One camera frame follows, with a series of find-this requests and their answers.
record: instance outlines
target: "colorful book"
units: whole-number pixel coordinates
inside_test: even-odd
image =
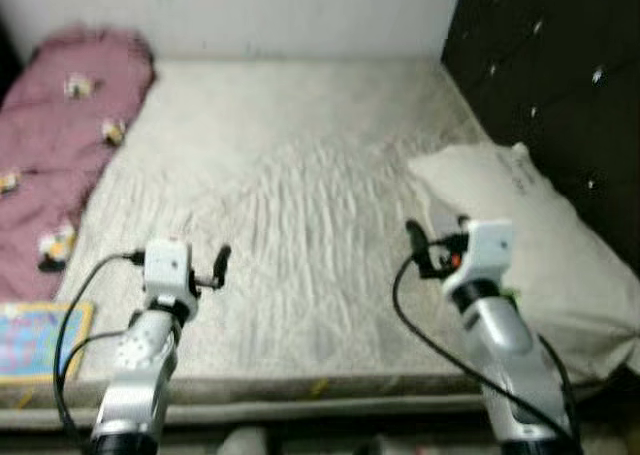
[[[67,303],[7,303],[0,305],[0,385],[52,382],[53,355]],[[60,369],[74,345],[89,334],[93,306],[82,302],[73,310],[62,345]],[[78,369],[80,354],[67,377]]]

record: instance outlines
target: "bed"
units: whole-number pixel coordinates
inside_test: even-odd
[[[184,330],[169,422],[480,406],[477,388],[412,338],[390,303],[409,251],[404,221],[425,221],[407,160],[488,141],[439,62],[158,60],[155,69],[89,201],[57,299],[69,300],[101,257],[151,237],[189,240],[199,274],[231,245],[227,286],[203,295]],[[404,290],[414,320],[462,353],[439,285],[413,274]],[[140,271],[110,266],[86,298],[92,332],[124,328],[143,300]],[[113,347],[90,347],[68,385],[81,422],[95,416]],[[568,367],[573,380],[597,387],[598,368],[584,366]],[[26,409],[12,409],[25,394]],[[48,385],[0,400],[2,426],[57,423]]]

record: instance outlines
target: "white pillow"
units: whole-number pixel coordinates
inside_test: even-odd
[[[524,145],[451,146],[410,160],[409,168],[425,182],[416,190],[427,213],[438,210],[436,231],[447,222],[434,196],[451,217],[513,221],[504,285],[520,291],[523,316],[557,348],[574,380],[605,379],[623,363],[640,373],[640,283],[536,170]]]

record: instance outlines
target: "white wall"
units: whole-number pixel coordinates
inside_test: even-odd
[[[159,56],[389,56],[442,51],[456,0],[0,0],[26,57],[51,30],[133,26]]]

